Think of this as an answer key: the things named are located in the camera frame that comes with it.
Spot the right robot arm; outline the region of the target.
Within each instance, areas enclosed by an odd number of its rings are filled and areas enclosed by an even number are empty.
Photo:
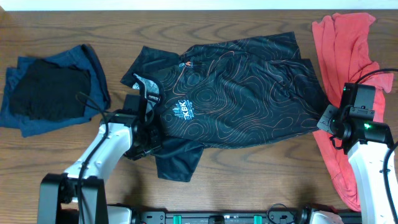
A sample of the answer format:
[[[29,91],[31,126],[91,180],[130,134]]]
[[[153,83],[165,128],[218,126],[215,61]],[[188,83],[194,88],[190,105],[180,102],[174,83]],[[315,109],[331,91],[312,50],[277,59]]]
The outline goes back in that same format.
[[[339,107],[328,105],[318,129],[341,141],[361,203],[362,223],[397,223],[397,178],[390,127],[375,122],[374,86],[345,83]]]

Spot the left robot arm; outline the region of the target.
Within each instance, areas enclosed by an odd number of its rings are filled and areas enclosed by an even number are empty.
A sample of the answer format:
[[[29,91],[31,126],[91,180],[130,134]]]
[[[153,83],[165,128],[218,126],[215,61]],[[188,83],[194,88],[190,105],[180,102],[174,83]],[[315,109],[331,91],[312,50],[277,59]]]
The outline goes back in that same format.
[[[161,148],[153,107],[141,93],[127,95],[119,110],[100,113],[98,134],[81,157],[42,179],[38,223],[140,223],[133,208],[107,203],[105,184],[122,157],[136,161]]]

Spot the black patterned jersey shirt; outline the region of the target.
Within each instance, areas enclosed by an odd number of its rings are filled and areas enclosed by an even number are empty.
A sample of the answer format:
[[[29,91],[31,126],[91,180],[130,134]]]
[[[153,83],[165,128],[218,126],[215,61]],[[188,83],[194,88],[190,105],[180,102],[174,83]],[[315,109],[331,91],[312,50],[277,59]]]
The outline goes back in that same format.
[[[146,85],[162,130],[161,179],[189,182],[206,148],[272,144],[317,129],[328,99],[293,32],[194,45],[143,47],[121,83]]]

